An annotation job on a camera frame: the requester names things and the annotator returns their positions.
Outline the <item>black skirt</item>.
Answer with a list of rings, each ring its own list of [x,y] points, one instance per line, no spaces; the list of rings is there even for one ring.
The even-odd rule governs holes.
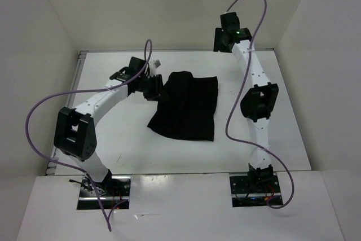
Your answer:
[[[164,86],[165,97],[147,127],[167,138],[214,141],[214,114],[218,102],[218,78],[194,77],[172,72]]]

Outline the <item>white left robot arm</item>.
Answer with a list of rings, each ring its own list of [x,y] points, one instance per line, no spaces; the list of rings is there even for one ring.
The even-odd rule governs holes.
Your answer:
[[[159,60],[132,57],[127,67],[110,76],[104,91],[96,92],[74,108],[63,107],[58,113],[54,146],[89,174],[93,190],[101,196],[119,189],[120,182],[96,153],[96,125],[135,92],[142,93],[146,100],[160,100],[164,87],[162,76],[157,73],[160,65]]]

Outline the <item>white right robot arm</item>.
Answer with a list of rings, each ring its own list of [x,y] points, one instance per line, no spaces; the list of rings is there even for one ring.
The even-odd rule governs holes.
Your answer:
[[[240,111],[248,122],[248,141],[253,147],[248,161],[245,192],[256,193],[267,187],[274,174],[266,150],[269,148],[269,120],[279,87],[265,74],[251,44],[251,33],[248,28],[240,26],[237,14],[227,12],[220,16],[220,20],[221,26],[215,29],[213,51],[232,53],[244,73],[242,92],[236,103],[240,105]]]

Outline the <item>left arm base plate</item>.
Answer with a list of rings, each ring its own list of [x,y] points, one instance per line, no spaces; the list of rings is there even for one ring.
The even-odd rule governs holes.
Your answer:
[[[111,210],[119,203],[116,209],[129,208],[129,196],[131,188],[131,176],[113,176],[115,188],[105,192],[98,188],[100,200],[105,210]],[[87,177],[81,181],[80,193],[78,197],[77,210],[97,210],[100,209],[94,188]]]

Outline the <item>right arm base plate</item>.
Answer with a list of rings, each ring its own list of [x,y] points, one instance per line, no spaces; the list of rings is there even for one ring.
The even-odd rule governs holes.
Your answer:
[[[271,206],[283,205],[276,174],[256,185],[250,184],[247,174],[230,174],[229,179],[233,207],[261,207],[266,206],[268,200]]]

